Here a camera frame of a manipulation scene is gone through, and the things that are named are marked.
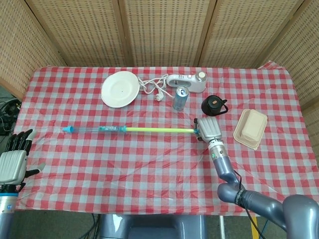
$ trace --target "black cable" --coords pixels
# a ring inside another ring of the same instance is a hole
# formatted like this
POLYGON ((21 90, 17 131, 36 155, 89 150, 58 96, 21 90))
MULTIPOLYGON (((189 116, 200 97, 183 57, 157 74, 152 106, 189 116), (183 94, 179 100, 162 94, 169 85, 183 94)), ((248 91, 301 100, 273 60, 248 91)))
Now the black cable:
POLYGON ((245 208, 245 210, 246 210, 246 213, 247 213, 247 215, 248 215, 248 217, 249 217, 251 223, 254 225, 255 229, 257 230, 257 232, 259 233, 259 235, 262 237, 262 239, 265 239, 264 235, 261 233, 261 231, 258 229, 258 227, 257 227, 257 225, 255 224, 255 222, 253 221, 253 219, 252 219, 252 217, 251 217, 251 215, 250 215, 248 209, 246 208, 245 203, 243 203, 243 205, 244 205, 244 208, 245 208))
POLYGON ((0 141, 0 144, 4 141, 4 139, 5 139, 6 137, 7 137, 7 135, 3 137, 3 139, 0 141))
POLYGON ((234 170, 234 172, 239 176, 239 190, 240 190, 241 189, 241 180, 242 180, 242 178, 241 178, 241 175, 239 173, 237 173, 235 170, 234 170))
POLYGON ((269 222, 269 220, 267 219, 266 220, 266 222, 265 222, 265 224, 264 224, 264 227, 263 227, 263 229, 261 230, 261 233, 263 234, 264 233, 264 231, 266 230, 266 228, 267 228, 267 225, 268 225, 268 222, 269 222))
POLYGON ((4 122, 2 116, 0 116, 0 120, 1 120, 2 128, 3 128, 4 132, 9 132, 9 131, 11 131, 11 127, 10 127, 9 129, 6 129, 6 128, 4 127, 5 122, 4 122))
MULTIPOLYGON (((242 177, 239 173, 237 173, 235 170, 234 172, 239 176, 240 180, 239 180, 239 190, 241 189, 241 182, 242 182, 242 177)), ((262 239, 265 239, 264 235, 261 233, 261 231, 258 229, 257 225, 255 224, 255 222, 253 221, 248 209, 247 209, 247 206, 245 204, 245 202, 243 201, 243 206, 244 206, 244 209, 246 210, 246 213, 251 221, 251 223, 254 225, 256 231, 259 233, 259 236, 261 236, 262 239)))
POLYGON ((0 118, 1 118, 0 123, 2 123, 2 127, 3 127, 4 131, 9 131, 9 133, 12 135, 11 131, 13 128, 13 124, 16 122, 16 120, 18 118, 19 111, 15 111, 15 112, 13 112, 13 114, 9 115, 8 112, 6 112, 6 109, 8 107, 11 107, 12 104, 19 105, 19 104, 21 104, 21 102, 17 98, 12 97, 11 100, 8 100, 8 101, 2 102, 2 103, 4 103, 4 104, 2 106, 0 106, 0 118), (5 127, 4 127, 5 124, 11 125, 10 129, 5 129, 5 127))
POLYGON ((94 232, 94 239, 97 239, 99 236, 99 232, 100 232, 100 220, 101 220, 101 215, 98 215, 98 224, 97 224, 97 229, 96 229, 96 234, 94 232))
POLYGON ((97 223, 97 225, 96 225, 96 226, 95 226, 95 228, 94 228, 93 238, 95 238, 95 235, 96 235, 96 229, 97 229, 97 227, 98 227, 98 223, 97 223))
POLYGON ((93 217, 93 225, 92 225, 92 227, 85 234, 83 234, 79 239, 84 239, 88 234, 90 234, 91 230, 93 230, 93 228, 96 226, 95 218, 94 218, 94 214, 93 213, 92 213, 92 217, 93 217))

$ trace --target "white plate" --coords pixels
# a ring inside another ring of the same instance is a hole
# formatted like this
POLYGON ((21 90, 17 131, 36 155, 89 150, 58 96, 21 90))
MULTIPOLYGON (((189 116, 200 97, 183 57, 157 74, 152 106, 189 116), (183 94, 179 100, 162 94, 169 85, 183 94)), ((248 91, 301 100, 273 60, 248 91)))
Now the white plate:
POLYGON ((119 71, 105 79, 101 96, 109 107, 120 108, 131 103, 140 90, 139 80, 129 71, 119 71))

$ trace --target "black lid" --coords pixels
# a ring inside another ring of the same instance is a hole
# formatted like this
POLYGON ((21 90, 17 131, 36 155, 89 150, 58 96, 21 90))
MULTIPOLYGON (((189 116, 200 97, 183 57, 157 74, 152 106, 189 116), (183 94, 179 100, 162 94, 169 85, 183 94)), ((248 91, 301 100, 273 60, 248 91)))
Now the black lid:
POLYGON ((219 109, 222 107, 222 100, 218 96, 209 96, 208 105, 213 109, 219 109))

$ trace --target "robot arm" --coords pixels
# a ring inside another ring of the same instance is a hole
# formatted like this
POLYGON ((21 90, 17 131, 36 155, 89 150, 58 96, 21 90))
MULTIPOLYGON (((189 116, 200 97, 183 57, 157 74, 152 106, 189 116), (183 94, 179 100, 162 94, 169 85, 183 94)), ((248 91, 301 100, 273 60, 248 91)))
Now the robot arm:
POLYGON ((26 170, 26 158, 34 136, 32 129, 14 134, 0 157, 0 239, 9 238, 18 193, 25 185, 24 178, 39 173, 45 166, 40 164, 37 169, 26 170))
POLYGON ((285 230, 288 239, 319 239, 319 206, 313 199, 292 195, 280 203, 258 192, 246 190, 231 165, 216 118, 196 119, 195 124, 201 139, 209 143, 209 154, 218 177, 225 181, 217 189, 220 200, 267 218, 285 230))

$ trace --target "wire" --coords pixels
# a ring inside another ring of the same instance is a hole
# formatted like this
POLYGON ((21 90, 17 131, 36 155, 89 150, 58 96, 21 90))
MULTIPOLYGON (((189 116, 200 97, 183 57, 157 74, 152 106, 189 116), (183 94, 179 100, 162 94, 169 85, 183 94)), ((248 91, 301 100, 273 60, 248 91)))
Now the wire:
POLYGON ((263 233, 265 232, 265 230, 266 230, 266 228, 267 228, 267 226, 268 226, 268 222, 269 222, 269 220, 267 219, 266 222, 265 222, 265 224, 264 224, 263 229, 261 230, 261 234, 263 234, 263 233))
POLYGON ((239 190, 241 189, 241 180, 242 180, 242 177, 239 173, 237 173, 235 170, 234 172, 239 176, 239 190))
POLYGON ((4 141, 4 139, 5 139, 6 137, 7 137, 7 135, 3 137, 3 139, 0 141, 0 144, 4 141))
POLYGON ((101 219, 101 215, 99 214, 97 219, 97 226, 95 227, 95 230, 94 230, 93 239, 98 238, 99 231, 100 231, 100 219, 101 219))
MULTIPOLYGON (((242 177, 241 177, 241 175, 240 175, 239 173, 237 173, 235 170, 234 170, 234 172, 235 172, 235 173, 239 176, 239 178, 240 178, 240 181, 239 181, 239 190, 240 190, 240 189, 241 189, 242 177)), ((243 202, 244 209, 246 210, 246 213, 247 213, 247 215, 248 215, 248 217, 249 217, 251 223, 254 225, 256 231, 259 233, 259 236, 260 236, 262 239, 265 239, 264 235, 262 234, 262 232, 260 232, 260 230, 258 229, 257 225, 255 224, 255 222, 254 222, 253 219, 251 218, 251 215, 250 215, 250 213, 249 213, 249 211, 248 211, 248 209, 247 209, 247 206, 246 206, 245 202, 244 202, 244 201, 242 201, 242 202, 243 202)))
POLYGON ((245 202, 243 202, 244 205, 244 209, 246 210, 246 213, 251 221, 251 223, 254 225, 255 229, 257 230, 257 232, 259 233, 259 236, 261 236, 262 239, 265 239, 264 235, 261 233, 261 231, 258 229, 257 225, 255 224, 255 222, 253 221, 248 209, 246 208, 245 202))
POLYGON ((93 217, 93 225, 92 225, 92 227, 85 234, 83 234, 81 237, 79 237, 79 239, 84 239, 86 236, 88 236, 90 234, 90 232, 93 230, 93 228, 96 226, 95 217, 94 217, 93 213, 92 213, 92 217, 93 217))
POLYGON ((3 106, 1 106, 0 112, 1 112, 1 113, 5 113, 5 110, 6 110, 7 106, 8 106, 9 104, 11 104, 11 102, 14 102, 14 101, 16 101, 16 103, 19 104, 19 105, 21 104, 21 101, 18 100, 18 99, 16 99, 16 98, 11 99, 11 100, 8 100, 8 101, 6 101, 6 102, 3 102, 4 104, 3 104, 3 106))
POLYGON ((166 88, 166 79, 167 79, 167 77, 168 77, 168 74, 165 74, 165 75, 163 75, 162 77, 153 78, 153 79, 151 79, 151 80, 144 80, 144 81, 142 81, 139 77, 138 77, 138 79, 139 79, 139 82, 140 82, 140 86, 141 86, 142 89, 144 90, 145 94, 148 94, 148 95, 149 95, 149 94, 151 94, 155 89, 158 89, 159 95, 160 95, 161 93, 165 93, 165 94, 167 94, 168 96, 170 96, 171 98, 174 98, 170 93, 168 93, 167 91, 164 90, 164 89, 166 88), (147 91, 147 84, 152 84, 152 85, 154 85, 154 88, 151 89, 150 91, 147 91))
POLYGON ((14 100, 16 100, 16 98, 11 99, 11 100, 8 100, 8 101, 2 101, 2 102, 0 102, 0 105, 1 105, 1 104, 5 104, 5 103, 8 103, 8 102, 10 102, 10 101, 14 101, 14 100))
POLYGON ((3 130, 4 130, 4 131, 11 131, 11 128, 10 128, 10 129, 5 129, 5 128, 4 128, 4 122, 3 122, 2 117, 0 117, 0 119, 1 119, 1 121, 2 121, 2 127, 3 127, 3 130))

